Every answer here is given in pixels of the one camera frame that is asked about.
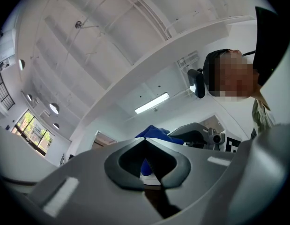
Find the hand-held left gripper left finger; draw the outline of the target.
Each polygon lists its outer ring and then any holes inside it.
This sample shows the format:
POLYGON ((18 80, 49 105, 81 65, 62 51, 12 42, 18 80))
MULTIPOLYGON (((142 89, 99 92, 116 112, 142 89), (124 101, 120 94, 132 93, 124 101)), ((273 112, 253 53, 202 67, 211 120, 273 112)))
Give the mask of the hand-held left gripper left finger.
POLYGON ((39 181, 30 200, 54 225, 151 225, 162 221, 142 191, 122 189, 109 179, 105 160, 142 142, 137 138, 75 156, 39 181))

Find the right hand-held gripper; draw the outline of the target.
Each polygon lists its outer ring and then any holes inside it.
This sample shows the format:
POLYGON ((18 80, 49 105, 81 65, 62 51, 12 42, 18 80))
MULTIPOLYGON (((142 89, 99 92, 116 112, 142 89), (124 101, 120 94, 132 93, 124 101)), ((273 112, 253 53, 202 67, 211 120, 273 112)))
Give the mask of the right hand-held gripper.
POLYGON ((213 128, 206 128, 199 123, 190 123, 180 126, 169 137, 182 139, 186 146, 236 153, 240 140, 228 137, 224 132, 217 133, 213 128))

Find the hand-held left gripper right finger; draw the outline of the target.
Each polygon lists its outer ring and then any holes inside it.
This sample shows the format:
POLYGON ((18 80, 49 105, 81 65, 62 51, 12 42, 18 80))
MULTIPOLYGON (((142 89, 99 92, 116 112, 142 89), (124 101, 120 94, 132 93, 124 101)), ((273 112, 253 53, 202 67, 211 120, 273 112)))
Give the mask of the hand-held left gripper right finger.
POLYGON ((144 151, 160 182, 159 186, 144 186, 145 211, 202 210, 213 187, 239 155, 158 139, 145 139, 144 151))

